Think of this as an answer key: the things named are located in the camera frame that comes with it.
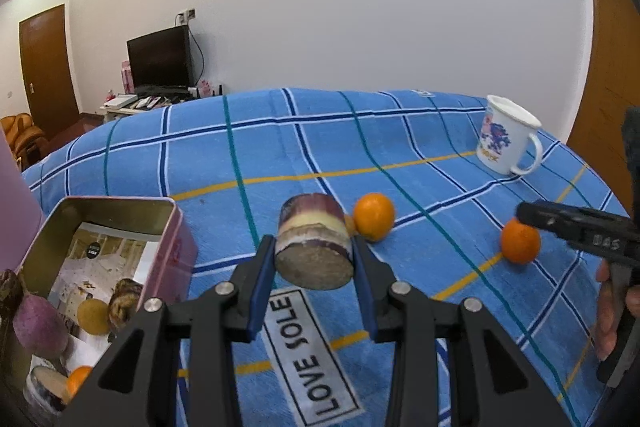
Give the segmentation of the person's right hand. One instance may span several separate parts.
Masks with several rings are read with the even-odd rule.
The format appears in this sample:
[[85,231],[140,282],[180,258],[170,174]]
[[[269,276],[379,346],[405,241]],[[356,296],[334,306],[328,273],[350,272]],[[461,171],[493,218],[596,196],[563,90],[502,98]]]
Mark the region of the person's right hand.
[[597,322],[594,326],[594,345],[598,359],[604,361],[614,350],[617,340],[614,293],[610,266],[606,260],[602,260],[599,265],[596,281],[600,284],[600,289],[597,300]]

